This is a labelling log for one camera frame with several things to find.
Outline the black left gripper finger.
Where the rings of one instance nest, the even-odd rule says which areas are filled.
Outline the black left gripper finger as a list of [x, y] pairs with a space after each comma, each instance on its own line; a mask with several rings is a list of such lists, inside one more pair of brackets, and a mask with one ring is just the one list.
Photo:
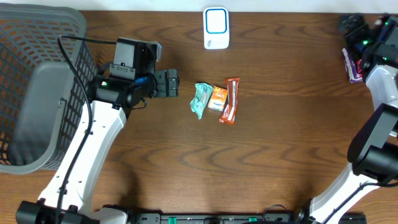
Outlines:
[[170, 86], [179, 86], [179, 77], [177, 69], [169, 70], [169, 85]]
[[178, 97], [178, 86], [170, 86], [169, 87], [168, 97]]

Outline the pink purple floral pad pack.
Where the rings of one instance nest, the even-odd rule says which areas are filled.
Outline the pink purple floral pad pack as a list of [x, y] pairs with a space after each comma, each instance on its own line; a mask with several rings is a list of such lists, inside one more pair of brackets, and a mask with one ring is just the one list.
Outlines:
[[358, 63], [354, 61], [351, 52], [346, 48], [341, 50], [346, 74], [350, 83], [359, 83], [363, 81], [361, 71], [358, 71]]

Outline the teal snack packet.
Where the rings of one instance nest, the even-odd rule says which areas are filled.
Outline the teal snack packet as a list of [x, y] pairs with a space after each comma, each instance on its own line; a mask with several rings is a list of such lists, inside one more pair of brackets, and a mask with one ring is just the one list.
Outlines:
[[213, 93], [213, 87], [207, 83], [196, 83], [195, 97], [190, 102], [191, 110], [197, 114], [198, 119], [202, 119], [204, 110]]

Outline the small orange tissue pack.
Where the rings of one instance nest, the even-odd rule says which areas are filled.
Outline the small orange tissue pack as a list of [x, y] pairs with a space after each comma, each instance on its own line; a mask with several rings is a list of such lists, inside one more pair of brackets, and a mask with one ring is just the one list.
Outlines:
[[228, 99], [228, 90], [214, 86], [213, 92], [208, 102], [208, 108], [217, 111], [223, 111], [226, 100]]

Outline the orange snack bar wrapper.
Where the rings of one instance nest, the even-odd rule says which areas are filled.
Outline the orange snack bar wrapper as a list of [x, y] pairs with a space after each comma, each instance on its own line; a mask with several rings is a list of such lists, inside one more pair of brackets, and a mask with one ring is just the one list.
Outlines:
[[238, 90], [240, 78], [227, 78], [225, 80], [228, 91], [228, 104], [225, 106], [220, 123], [233, 125], [235, 123], [236, 112], [238, 108]]

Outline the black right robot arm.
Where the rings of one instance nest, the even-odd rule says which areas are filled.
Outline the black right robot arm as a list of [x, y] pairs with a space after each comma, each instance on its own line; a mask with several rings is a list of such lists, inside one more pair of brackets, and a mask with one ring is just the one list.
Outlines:
[[397, 187], [397, 17], [386, 14], [370, 27], [361, 14], [341, 15], [338, 31], [346, 47], [347, 72], [361, 75], [371, 92], [374, 113], [349, 145], [348, 164], [291, 223], [366, 223], [348, 210], [366, 194]]

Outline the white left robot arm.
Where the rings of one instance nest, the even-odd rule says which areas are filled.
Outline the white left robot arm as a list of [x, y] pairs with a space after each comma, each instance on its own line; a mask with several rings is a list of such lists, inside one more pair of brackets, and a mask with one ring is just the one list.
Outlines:
[[178, 95], [176, 69], [156, 70], [133, 78], [97, 75], [90, 83], [84, 108], [63, 161], [38, 201], [23, 201], [18, 223], [134, 223], [129, 210], [105, 206], [92, 212], [98, 176], [116, 136], [136, 105], [146, 98]]

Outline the white barcode scanner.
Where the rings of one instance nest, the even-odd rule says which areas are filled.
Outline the white barcode scanner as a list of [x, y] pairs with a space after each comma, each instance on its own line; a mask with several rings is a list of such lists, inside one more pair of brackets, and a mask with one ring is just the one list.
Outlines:
[[208, 7], [203, 11], [204, 48], [226, 49], [229, 46], [229, 11], [225, 7]]

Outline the grey plastic shopping basket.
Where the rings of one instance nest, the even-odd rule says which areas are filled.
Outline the grey plastic shopping basket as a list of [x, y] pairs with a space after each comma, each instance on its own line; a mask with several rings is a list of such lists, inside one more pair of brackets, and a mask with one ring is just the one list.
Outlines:
[[1, 172], [58, 169], [97, 73], [75, 9], [1, 4]]

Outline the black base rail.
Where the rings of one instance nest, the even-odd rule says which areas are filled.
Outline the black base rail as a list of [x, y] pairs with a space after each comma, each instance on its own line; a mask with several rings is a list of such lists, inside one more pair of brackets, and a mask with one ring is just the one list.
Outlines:
[[263, 215], [162, 215], [159, 213], [137, 213], [127, 223], [133, 224], [238, 224], [238, 223], [293, 223], [293, 215], [287, 213], [267, 213]]

